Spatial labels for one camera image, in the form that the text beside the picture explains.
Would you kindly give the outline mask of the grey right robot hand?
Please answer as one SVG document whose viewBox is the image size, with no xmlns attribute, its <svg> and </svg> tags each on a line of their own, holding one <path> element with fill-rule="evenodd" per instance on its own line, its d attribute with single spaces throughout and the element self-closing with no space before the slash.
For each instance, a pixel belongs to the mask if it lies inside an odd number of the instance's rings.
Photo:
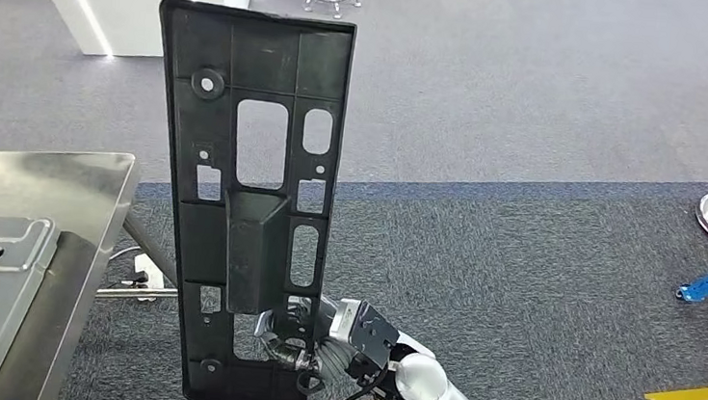
<svg viewBox="0 0 708 400">
<path fill-rule="evenodd" d="M 327 386 L 327 368 L 318 357 L 318 341 L 313 342 L 314 350 L 308 349 L 308 338 L 327 336 L 333 320 L 336 304 L 326 296 L 320 298 L 319 307 L 313 309 L 312 300 L 291 296 L 282 314 L 271 309 L 260 313 L 255 321 L 253 336 L 264 347 L 270 361 L 297 373 L 296 389 L 309 396 L 324 390 Z"/>
</svg>

